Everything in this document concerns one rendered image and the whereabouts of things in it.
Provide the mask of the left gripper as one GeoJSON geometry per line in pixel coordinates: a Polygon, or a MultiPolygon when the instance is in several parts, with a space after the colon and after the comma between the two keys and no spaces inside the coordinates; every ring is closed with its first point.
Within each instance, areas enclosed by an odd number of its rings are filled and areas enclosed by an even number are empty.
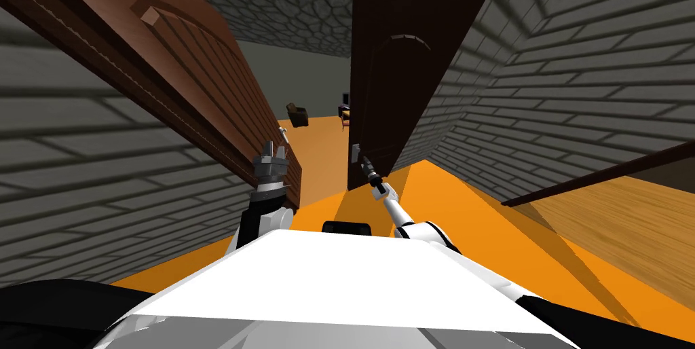
{"type": "Polygon", "coordinates": [[[252,163],[254,175],[259,185],[283,181],[288,169],[286,147],[279,146],[276,156],[274,156],[274,143],[266,141],[261,155],[254,157],[252,163]]]}

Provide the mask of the dark brown door leaf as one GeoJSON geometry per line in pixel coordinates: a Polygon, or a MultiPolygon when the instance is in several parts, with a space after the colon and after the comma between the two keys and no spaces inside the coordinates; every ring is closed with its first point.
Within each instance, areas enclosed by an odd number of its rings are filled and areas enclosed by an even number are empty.
{"type": "Polygon", "coordinates": [[[353,0],[348,189],[368,182],[363,156],[392,172],[485,1],[353,0]]]}

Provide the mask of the brown louvered door leaf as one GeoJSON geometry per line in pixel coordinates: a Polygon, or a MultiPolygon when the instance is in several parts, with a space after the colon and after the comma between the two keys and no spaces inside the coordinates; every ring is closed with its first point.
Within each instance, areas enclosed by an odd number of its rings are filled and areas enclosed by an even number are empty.
{"type": "Polygon", "coordinates": [[[59,0],[95,72],[251,185],[274,118],[221,15],[204,0],[59,0]]]}

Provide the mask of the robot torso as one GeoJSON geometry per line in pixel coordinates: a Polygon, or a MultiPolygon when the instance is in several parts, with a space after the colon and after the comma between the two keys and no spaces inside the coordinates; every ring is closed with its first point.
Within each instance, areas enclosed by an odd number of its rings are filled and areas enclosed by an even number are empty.
{"type": "Polygon", "coordinates": [[[579,349],[527,290],[434,240],[271,231],[124,314],[92,349],[579,349]]]}

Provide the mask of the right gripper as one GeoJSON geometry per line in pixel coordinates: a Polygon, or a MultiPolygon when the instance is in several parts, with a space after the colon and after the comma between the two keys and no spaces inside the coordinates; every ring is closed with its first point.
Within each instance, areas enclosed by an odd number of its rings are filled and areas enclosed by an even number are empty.
{"type": "Polygon", "coordinates": [[[362,163],[361,163],[362,171],[364,175],[367,177],[369,184],[372,187],[376,188],[382,188],[383,186],[383,180],[379,174],[376,173],[374,165],[371,163],[371,161],[366,157],[362,157],[362,163]]]}

